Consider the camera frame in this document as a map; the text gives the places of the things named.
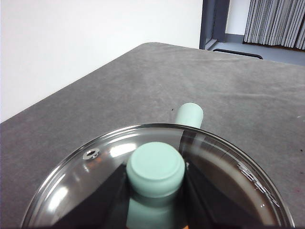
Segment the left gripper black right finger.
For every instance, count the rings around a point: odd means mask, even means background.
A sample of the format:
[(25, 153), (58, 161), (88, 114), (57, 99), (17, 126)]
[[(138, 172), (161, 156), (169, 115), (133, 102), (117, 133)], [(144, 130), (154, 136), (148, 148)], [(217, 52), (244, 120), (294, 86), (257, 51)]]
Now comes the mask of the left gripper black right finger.
[(212, 184), (191, 161), (185, 163), (183, 200), (189, 226), (263, 226)]

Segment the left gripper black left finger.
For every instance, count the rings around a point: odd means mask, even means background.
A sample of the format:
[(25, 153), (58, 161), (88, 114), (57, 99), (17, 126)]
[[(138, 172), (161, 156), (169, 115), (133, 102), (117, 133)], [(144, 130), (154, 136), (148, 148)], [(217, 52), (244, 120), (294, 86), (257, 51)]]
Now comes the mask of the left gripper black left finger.
[(130, 187), (126, 165), (118, 168), (54, 226), (126, 226)]

